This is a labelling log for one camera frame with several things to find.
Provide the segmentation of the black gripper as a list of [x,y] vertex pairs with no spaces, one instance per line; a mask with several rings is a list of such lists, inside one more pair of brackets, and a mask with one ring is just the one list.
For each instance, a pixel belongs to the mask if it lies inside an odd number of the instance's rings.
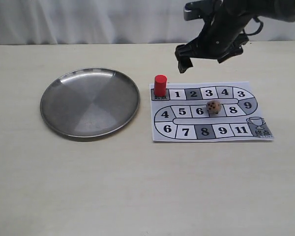
[[178,70],[185,73],[193,67],[190,58],[217,59],[218,63],[243,54],[241,46],[231,45],[250,21],[246,0],[223,0],[214,16],[204,21],[197,38],[176,47]]

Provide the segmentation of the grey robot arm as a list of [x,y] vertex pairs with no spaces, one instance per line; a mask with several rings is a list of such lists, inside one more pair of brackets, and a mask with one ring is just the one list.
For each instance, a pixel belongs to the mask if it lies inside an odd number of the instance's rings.
[[260,17],[295,22],[295,0],[198,0],[184,6],[186,21],[202,19],[200,34],[176,47],[175,56],[180,73],[193,66],[192,58],[215,59],[222,63],[243,53],[250,34],[245,27],[251,20],[259,23],[254,32],[263,29]]

